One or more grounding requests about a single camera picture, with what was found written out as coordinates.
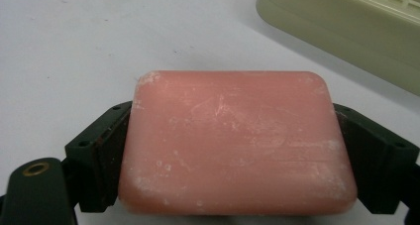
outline pink soap bar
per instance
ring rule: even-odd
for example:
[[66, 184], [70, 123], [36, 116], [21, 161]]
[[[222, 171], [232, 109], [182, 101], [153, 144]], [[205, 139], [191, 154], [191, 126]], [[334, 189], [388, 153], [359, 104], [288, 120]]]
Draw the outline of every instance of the pink soap bar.
[[119, 197], [135, 213], [343, 212], [357, 197], [322, 78], [153, 71], [136, 89]]

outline white surface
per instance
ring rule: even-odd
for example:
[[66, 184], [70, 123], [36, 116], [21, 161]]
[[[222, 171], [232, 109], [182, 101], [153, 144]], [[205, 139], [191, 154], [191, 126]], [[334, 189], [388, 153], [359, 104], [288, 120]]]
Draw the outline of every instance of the white surface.
[[[311, 70], [333, 101], [420, 145], [420, 97], [266, 24], [256, 0], [0, 0], [0, 193], [34, 159], [64, 146], [153, 69]], [[165, 217], [117, 204], [79, 224], [402, 224], [359, 203], [320, 217]]]

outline soap bar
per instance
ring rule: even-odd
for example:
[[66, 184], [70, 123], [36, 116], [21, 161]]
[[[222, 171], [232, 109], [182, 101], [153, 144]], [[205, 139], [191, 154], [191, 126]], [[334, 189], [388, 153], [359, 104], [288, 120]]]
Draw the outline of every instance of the soap bar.
[[119, 184], [131, 212], [333, 214], [357, 197], [325, 81], [304, 71], [152, 71]]

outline white table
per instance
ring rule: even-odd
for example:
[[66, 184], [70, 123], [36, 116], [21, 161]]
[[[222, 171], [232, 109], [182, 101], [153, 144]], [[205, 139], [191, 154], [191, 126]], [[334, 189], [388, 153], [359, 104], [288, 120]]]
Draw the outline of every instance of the white table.
[[[420, 145], [420, 97], [269, 26], [256, 0], [0, 0], [0, 193], [64, 146], [153, 69], [310, 70], [333, 101]], [[402, 224], [358, 202], [320, 217], [138, 216], [116, 205], [79, 224]]]

